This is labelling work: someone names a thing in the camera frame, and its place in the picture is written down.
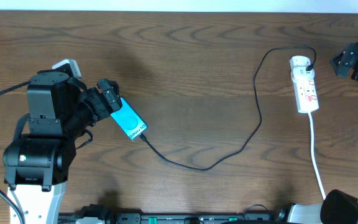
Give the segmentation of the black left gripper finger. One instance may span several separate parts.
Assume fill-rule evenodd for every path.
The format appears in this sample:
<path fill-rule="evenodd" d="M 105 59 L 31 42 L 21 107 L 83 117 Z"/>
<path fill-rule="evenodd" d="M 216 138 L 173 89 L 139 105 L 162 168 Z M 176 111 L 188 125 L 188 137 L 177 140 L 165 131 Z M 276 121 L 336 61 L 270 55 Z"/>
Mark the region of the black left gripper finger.
<path fill-rule="evenodd" d="M 97 82 L 97 86 L 101 91 L 111 90 L 114 93 L 119 93 L 119 85 L 116 81 L 102 79 Z"/>
<path fill-rule="evenodd" d="M 111 112 L 119 111 L 122 108 L 122 101 L 118 93 L 114 90 L 105 90 L 103 91 L 103 96 L 105 97 Z"/>

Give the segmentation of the blue screen Galaxy smartphone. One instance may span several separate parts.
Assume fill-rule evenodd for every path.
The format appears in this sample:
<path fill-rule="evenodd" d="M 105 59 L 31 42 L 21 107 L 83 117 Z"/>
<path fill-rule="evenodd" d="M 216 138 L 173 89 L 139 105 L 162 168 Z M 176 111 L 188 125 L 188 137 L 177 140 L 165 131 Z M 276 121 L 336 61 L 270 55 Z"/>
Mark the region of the blue screen Galaxy smartphone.
<path fill-rule="evenodd" d="M 133 141 L 147 129 L 147 124 L 125 98 L 121 97 L 121 103 L 122 107 L 111 113 L 111 117 L 124 134 Z"/>

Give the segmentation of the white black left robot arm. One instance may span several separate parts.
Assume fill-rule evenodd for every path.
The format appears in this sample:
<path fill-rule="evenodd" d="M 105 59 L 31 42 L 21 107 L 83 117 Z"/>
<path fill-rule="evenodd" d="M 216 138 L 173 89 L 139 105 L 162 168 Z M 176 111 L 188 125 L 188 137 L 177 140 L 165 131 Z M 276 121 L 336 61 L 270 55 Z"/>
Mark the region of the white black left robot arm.
<path fill-rule="evenodd" d="M 122 108 L 119 85 L 102 79 L 87 88 L 71 72 L 44 70 L 30 79 L 27 99 L 29 113 L 2 157 L 11 223 L 57 223 L 75 141 Z"/>

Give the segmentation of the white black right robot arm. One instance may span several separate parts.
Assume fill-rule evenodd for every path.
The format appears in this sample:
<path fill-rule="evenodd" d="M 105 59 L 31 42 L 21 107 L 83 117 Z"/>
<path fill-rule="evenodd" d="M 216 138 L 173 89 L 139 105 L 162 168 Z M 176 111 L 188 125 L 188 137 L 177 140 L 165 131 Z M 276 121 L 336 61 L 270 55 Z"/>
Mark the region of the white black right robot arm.
<path fill-rule="evenodd" d="M 316 86 L 314 82 L 314 63 L 308 57 L 294 56 L 290 59 L 291 80 L 293 82 L 297 110 L 307 114 L 310 122 L 311 163 L 322 203 L 312 205 L 290 205 L 280 211 L 277 221 L 286 223 L 355 223 L 358 224 L 358 198 L 340 190 L 326 193 L 315 158 L 315 133 L 312 112 L 319 109 Z M 349 44 L 339 55 L 331 59 L 331 65 L 337 76 L 346 78 L 349 71 L 351 78 L 358 82 L 358 42 Z"/>

